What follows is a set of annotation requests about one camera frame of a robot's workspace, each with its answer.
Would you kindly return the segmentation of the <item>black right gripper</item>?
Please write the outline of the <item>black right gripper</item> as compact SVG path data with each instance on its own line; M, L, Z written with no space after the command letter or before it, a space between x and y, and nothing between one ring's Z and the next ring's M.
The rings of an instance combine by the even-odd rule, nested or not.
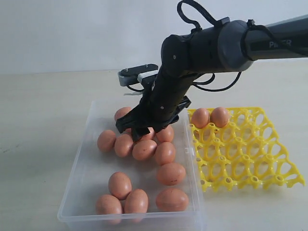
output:
M193 82L192 74L171 76L161 67L139 105L116 121L120 133L131 129L134 142L150 133L148 127L165 128L176 116L176 109Z

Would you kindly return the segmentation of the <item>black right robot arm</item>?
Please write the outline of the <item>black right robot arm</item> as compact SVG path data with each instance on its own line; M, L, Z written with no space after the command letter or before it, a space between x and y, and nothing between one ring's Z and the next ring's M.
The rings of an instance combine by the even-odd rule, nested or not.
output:
M303 58L308 55L308 17L303 15L267 26L253 20L222 19L218 26L170 35L161 47L162 64L144 64L118 73L121 86L143 86L139 104L116 121L119 132L131 129L134 141L178 121L190 105L186 92L200 89L204 74L240 75L256 60Z

